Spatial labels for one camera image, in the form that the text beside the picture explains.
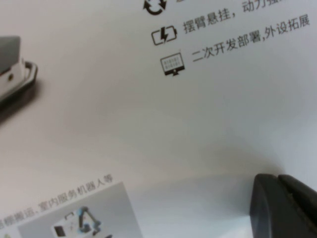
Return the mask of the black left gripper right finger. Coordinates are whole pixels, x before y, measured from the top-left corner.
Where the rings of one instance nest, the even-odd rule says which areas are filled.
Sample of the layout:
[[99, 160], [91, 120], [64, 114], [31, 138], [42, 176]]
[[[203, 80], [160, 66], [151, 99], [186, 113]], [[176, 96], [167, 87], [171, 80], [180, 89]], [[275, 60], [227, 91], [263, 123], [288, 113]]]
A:
[[311, 230], [317, 229], [317, 192], [291, 175], [279, 175], [297, 212]]

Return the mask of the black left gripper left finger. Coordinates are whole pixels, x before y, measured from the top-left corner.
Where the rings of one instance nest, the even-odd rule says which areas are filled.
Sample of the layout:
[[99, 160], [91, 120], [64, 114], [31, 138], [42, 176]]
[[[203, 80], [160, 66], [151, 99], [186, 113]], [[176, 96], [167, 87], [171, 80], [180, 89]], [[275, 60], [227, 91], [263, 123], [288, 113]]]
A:
[[304, 223], [278, 176], [254, 178], [250, 221], [255, 238], [315, 238], [317, 230]]

